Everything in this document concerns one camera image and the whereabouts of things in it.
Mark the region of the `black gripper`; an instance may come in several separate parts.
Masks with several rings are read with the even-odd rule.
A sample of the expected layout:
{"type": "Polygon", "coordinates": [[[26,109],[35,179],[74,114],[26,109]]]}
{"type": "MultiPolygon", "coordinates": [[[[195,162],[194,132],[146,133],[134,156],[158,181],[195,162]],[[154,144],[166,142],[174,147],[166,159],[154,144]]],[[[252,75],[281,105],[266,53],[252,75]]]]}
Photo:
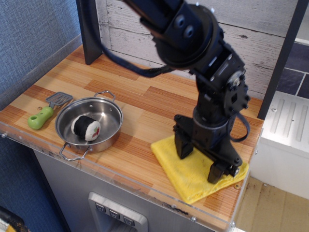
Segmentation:
{"type": "Polygon", "coordinates": [[[242,159],[231,144],[227,122],[211,127],[182,115],[176,115],[174,120],[174,141],[179,158],[186,158],[196,148],[214,162],[208,182],[217,183],[223,175],[235,177],[239,173],[242,159]]]}

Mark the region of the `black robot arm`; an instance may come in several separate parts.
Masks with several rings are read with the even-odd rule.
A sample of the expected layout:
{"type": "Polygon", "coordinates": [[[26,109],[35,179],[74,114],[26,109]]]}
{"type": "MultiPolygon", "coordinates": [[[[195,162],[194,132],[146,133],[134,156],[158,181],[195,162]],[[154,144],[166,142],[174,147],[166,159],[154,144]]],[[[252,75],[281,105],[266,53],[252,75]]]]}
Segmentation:
{"type": "Polygon", "coordinates": [[[198,149],[213,161],[208,181],[235,176],[242,160],[232,146],[235,119],[246,128],[241,115],[250,97],[245,68],[214,14],[204,6],[183,0],[129,0],[141,23],[151,32],[161,60],[171,69],[188,70],[196,77],[197,105],[192,117],[175,116],[175,145],[186,158],[198,149]]]}

